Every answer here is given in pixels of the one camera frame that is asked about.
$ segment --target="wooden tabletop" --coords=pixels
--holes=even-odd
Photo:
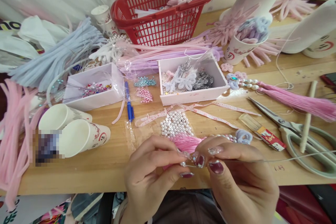
[[[215,11],[202,14],[194,35],[196,36],[206,30],[207,22],[217,21],[221,12],[222,11]],[[288,24],[289,22],[294,21],[287,20],[281,24]],[[275,18],[272,25],[281,24],[278,23]],[[272,85],[285,82],[282,75],[277,70],[275,56],[272,56],[271,59],[272,62],[261,67],[256,67],[254,63],[251,62],[251,67],[246,68],[243,63],[240,63],[234,67],[234,71],[246,72],[248,78],[258,79]],[[310,82],[317,80],[318,86],[315,96],[320,97],[327,93],[331,93],[331,90],[323,87],[324,83],[321,82],[319,76],[335,72],[335,60],[336,55],[322,59],[311,59],[299,53],[295,55],[280,55],[278,65],[288,80],[294,84],[293,91],[295,93],[307,95]],[[136,117],[141,117],[147,113],[163,109],[160,100],[160,88],[152,88],[151,93],[154,97],[154,102],[150,104],[132,102]],[[258,109],[247,101],[247,96],[251,96],[261,102],[286,120],[297,123],[304,122],[304,114],[295,111],[289,113],[291,108],[272,100],[267,95],[258,95],[255,92],[247,92],[245,89],[231,91],[230,94],[225,94],[222,97],[222,102],[259,113]],[[121,119],[115,125],[111,125],[111,122],[119,113],[120,105],[121,102],[89,111],[93,116],[94,123],[106,125],[111,129],[111,139],[104,146],[85,151],[69,159],[53,160],[51,163],[45,164],[42,167],[31,165],[22,178],[19,194],[31,195],[125,191],[123,170],[132,152],[129,148],[128,140],[130,139],[130,133],[125,123],[127,121],[127,109],[124,109]],[[239,112],[220,108],[215,105],[202,107],[200,109],[214,116],[223,118],[238,127],[246,129],[246,126],[238,120],[238,117],[241,115]],[[211,134],[232,134],[235,132],[234,129],[221,122],[210,120],[191,111],[188,111],[186,114],[197,137],[202,138]],[[280,137],[278,127],[271,122],[270,119],[266,116],[258,117],[256,119],[276,136]],[[311,124],[336,136],[335,123],[326,123],[320,118],[313,117]],[[138,134],[137,132],[144,132],[142,137],[139,135],[136,136],[137,140],[141,142],[142,138],[146,137],[146,134],[151,133],[151,130],[152,129],[148,128],[135,129],[134,132],[136,134]],[[277,152],[260,140],[253,140],[252,145],[261,150],[268,160],[281,160],[291,157],[286,150]],[[270,166],[278,184],[281,186],[336,182],[336,180],[327,179],[310,173],[295,161],[270,163]],[[190,179],[180,179],[173,189],[210,187],[209,173],[207,169],[191,168],[191,171],[195,173],[195,176]]]

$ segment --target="pen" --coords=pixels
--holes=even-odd
[[[133,107],[131,105],[131,98],[130,98],[130,90],[128,88],[128,82],[125,82],[125,94],[126,94],[126,99],[127,99],[127,114],[128,114],[128,120],[130,122],[133,121],[134,119],[134,111]]]

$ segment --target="pearl bead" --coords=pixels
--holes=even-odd
[[[253,90],[257,90],[257,89],[259,89],[259,86],[258,86],[258,85],[253,85],[253,86],[252,86],[252,89],[253,89]]]

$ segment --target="white box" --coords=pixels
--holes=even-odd
[[[226,90],[230,88],[228,82],[226,81],[221,69],[219,68],[216,59],[213,55],[211,58],[202,61],[201,67],[204,70],[213,76],[215,79],[213,82],[213,88],[188,91],[182,93],[174,93],[174,94],[163,94],[162,88],[162,72],[167,72],[168,70],[171,72],[176,72],[179,65],[184,64],[190,58],[191,63],[194,64],[202,54],[193,55],[192,57],[179,57],[172,59],[161,59],[158,61],[159,65],[159,74],[160,74],[160,89],[161,89],[161,101],[163,106],[173,105],[173,104],[182,104],[182,103],[193,103],[200,102],[204,100],[216,100],[218,96],[223,94]]]
[[[117,66],[113,63],[98,66],[68,77],[68,84],[80,87],[85,87],[93,82],[102,83],[104,86],[109,85],[112,82],[112,89],[84,98],[79,98],[77,100],[71,100],[73,97],[80,97],[83,93],[83,89],[67,85],[63,97],[63,103],[80,111],[88,111],[119,102],[125,97],[124,77]]]

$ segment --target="scissors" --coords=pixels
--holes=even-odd
[[[297,145],[300,145],[303,124],[288,122],[282,119],[280,116],[273,113],[271,110],[269,110],[267,107],[263,106],[256,100],[253,100],[250,97],[249,99],[254,103],[255,106],[257,106],[265,115],[271,118],[279,126],[282,141],[287,145],[288,152],[290,153],[292,157],[294,158],[298,157],[299,155],[295,151],[293,142],[296,143]],[[327,132],[319,128],[316,128],[316,127],[310,126],[309,130],[322,136],[332,145],[334,149],[336,149],[336,138],[335,137],[333,137]],[[327,149],[322,144],[320,144],[320,142],[318,142],[311,136],[308,136],[306,151],[309,154],[312,154],[312,153],[327,152],[330,150]],[[308,162],[304,161],[304,159],[296,159],[296,162],[298,162],[302,167],[304,167],[305,169],[307,169],[308,171],[312,173],[318,174],[323,177],[336,179],[336,155],[334,153],[325,153],[325,154],[320,154],[320,155],[314,155],[312,157],[315,158],[318,162],[320,162],[325,167],[325,170],[326,170],[325,172],[319,171],[311,167]]]

